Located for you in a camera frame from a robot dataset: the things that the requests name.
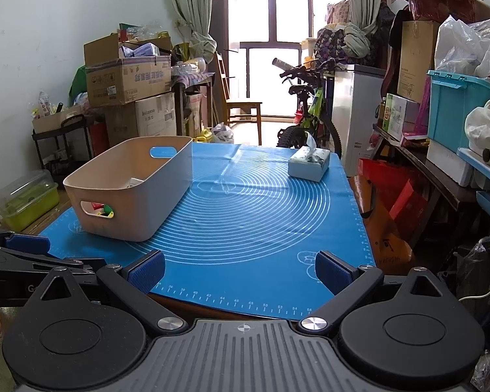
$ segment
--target metal screw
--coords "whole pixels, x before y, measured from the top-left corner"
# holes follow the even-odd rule
[[[158,321],[158,327],[163,330],[176,330],[183,326],[183,320],[178,317],[164,317]]]
[[[302,327],[307,330],[323,330],[327,322],[320,317],[308,317],[302,320]]]

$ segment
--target blue plastic lid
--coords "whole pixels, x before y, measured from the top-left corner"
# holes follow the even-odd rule
[[[474,82],[490,90],[490,82],[483,78],[473,77],[471,75],[462,75],[460,73],[456,74],[452,72],[442,72],[440,70],[429,70],[427,74],[430,75],[431,77],[442,77],[447,79],[453,79],[454,81]]]

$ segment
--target teal storage box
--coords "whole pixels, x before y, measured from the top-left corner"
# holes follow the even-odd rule
[[[469,75],[429,70],[432,78],[429,138],[452,152],[468,147],[465,120],[490,100],[490,82]]]

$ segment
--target tied curtain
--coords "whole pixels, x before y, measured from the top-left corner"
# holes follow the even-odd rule
[[[180,22],[192,30],[191,57],[203,57],[210,62],[216,51],[216,41],[209,35],[212,0],[172,0]]]
[[[377,30],[376,19],[381,0],[350,0],[351,22],[345,26],[345,52],[355,58],[369,54],[367,35]]]

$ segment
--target bicycle wheel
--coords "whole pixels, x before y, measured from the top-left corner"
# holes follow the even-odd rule
[[[286,147],[289,149],[300,149],[307,142],[307,136],[304,128],[299,125],[290,125],[278,133],[277,147]]]
[[[332,123],[330,119],[327,119],[326,116],[323,116],[323,112],[321,113],[320,119],[330,132],[330,138],[332,139],[332,144],[334,145],[334,153],[337,155],[338,158],[341,159],[341,153],[343,149],[341,148],[341,139],[340,135],[337,132],[336,126]]]

